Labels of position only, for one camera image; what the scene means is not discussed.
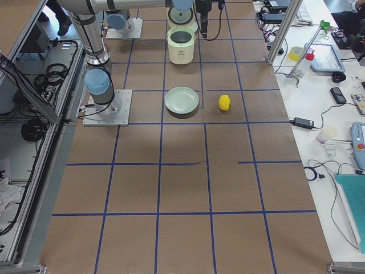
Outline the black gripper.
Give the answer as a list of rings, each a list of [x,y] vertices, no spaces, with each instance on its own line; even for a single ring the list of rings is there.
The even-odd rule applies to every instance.
[[[212,10],[213,3],[217,2],[218,9],[222,10],[225,6],[224,0],[195,0],[195,9],[200,16],[200,32],[203,37],[208,35],[208,14]]]

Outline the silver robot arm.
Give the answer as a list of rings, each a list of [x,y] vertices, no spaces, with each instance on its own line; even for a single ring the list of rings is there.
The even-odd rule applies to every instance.
[[[84,84],[94,100],[96,112],[83,118],[101,118],[102,122],[115,123],[120,117],[122,102],[116,95],[111,79],[111,59],[104,48],[96,23],[96,14],[105,11],[111,15],[120,15],[113,29],[124,29],[128,22],[129,9],[174,7],[178,11],[195,8],[200,14],[201,30],[204,37],[208,32],[208,14],[212,1],[60,1],[71,16],[82,44],[86,50],[86,62],[89,71]]]
[[[106,14],[109,27],[115,29],[118,33],[127,35],[134,31],[135,23],[131,18],[129,9],[107,11]]]

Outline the green plate near arm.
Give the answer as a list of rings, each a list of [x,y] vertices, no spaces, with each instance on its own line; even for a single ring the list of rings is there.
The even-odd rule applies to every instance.
[[[166,93],[164,104],[174,114],[185,115],[198,107],[199,97],[196,91],[189,87],[174,87]]]

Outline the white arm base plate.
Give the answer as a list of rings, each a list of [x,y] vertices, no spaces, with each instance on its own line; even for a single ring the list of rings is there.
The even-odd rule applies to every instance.
[[[110,15],[107,19],[108,30],[107,39],[140,39],[143,19],[130,17],[125,19],[119,14]]]
[[[115,97],[110,105],[101,106],[94,103],[89,96],[88,104],[94,106],[86,109],[83,117],[84,126],[127,126],[132,102],[132,90],[115,90]]]

